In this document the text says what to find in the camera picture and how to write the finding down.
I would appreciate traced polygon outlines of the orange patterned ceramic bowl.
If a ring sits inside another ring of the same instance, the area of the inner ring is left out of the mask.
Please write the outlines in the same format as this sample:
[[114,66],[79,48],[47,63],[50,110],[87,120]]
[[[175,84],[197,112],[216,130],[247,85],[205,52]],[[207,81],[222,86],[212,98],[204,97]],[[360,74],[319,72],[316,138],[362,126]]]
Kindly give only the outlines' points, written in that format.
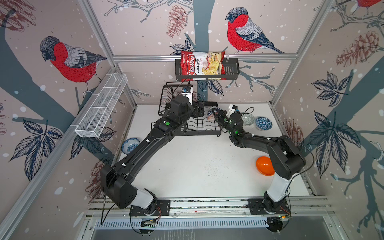
[[216,108],[210,109],[207,113],[207,120],[215,123],[217,118],[218,110]]

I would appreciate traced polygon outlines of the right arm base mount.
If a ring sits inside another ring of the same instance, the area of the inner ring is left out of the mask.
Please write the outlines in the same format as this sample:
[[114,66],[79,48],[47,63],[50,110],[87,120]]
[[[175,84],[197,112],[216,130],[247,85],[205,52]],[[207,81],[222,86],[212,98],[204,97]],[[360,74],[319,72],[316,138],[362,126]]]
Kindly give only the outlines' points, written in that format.
[[251,215],[290,215],[291,209],[287,202],[287,198],[279,202],[269,199],[254,198],[248,199],[245,205],[250,210]]

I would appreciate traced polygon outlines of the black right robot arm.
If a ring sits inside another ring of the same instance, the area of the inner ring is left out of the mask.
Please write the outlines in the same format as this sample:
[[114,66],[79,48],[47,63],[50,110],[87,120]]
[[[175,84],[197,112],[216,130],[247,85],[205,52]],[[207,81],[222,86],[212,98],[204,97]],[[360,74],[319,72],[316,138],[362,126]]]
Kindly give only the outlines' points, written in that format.
[[264,193],[264,209],[269,213],[279,210],[285,199],[286,191],[293,178],[300,174],[306,165],[301,151],[287,136],[263,137],[253,135],[243,129],[240,112],[231,109],[230,113],[219,108],[212,109],[215,121],[229,133],[231,142],[239,148],[248,148],[269,155],[275,174],[271,185]]

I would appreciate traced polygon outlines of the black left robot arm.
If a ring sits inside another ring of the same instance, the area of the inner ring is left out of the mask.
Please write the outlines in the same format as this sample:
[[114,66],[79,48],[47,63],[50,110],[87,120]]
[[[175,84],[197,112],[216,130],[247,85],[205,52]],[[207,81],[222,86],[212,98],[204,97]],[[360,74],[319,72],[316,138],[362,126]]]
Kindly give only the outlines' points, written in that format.
[[137,189],[132,182],[155,153],[181,132],[193,111],[188,97],[175,97],[171,100],[171,107],[155,122],[150,133],[130,154],[112,167],[105,165],[102,168],[102,190],[119,209],[137,206],[154,211],[156,196],[148,190]]

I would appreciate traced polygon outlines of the black wire dish rack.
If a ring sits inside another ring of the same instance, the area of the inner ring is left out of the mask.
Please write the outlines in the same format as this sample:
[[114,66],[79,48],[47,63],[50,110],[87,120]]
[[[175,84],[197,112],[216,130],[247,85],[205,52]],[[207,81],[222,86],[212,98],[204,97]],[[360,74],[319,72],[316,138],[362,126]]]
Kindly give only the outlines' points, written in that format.
[[[159,103],[158,115],[161,117],[170,109],[171,101],[177,96],[182,96],[183,86],[192,85],[189,82],[167,82],[162,88],[161,99]],[[192,116],[181,128],[180,136],[220,136],[221,127],[217,123],[207,120],[207,113],[211,108],[217,108],[216,102],[204,102],[199,95],[193,92],[194,111]]]

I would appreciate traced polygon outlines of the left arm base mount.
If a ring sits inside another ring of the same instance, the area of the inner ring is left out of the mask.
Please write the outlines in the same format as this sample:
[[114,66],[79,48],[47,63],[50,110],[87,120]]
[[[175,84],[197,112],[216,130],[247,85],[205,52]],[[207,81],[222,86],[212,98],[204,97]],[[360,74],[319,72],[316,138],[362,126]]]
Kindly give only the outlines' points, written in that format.
[[163,217],[169,216],[171,208],[170,200],[153,201],[146,209],[132,206],[130,217]]

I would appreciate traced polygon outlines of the blue triangle patterned bowl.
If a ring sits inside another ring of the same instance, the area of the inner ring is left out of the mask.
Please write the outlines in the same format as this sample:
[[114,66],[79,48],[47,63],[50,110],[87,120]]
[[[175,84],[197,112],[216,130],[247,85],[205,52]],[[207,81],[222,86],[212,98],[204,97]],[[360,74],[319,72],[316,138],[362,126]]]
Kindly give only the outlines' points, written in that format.
[[273,127],[273,123],[269,118],[260,116],[255,118],[255,126],[260,131],[267,131]]

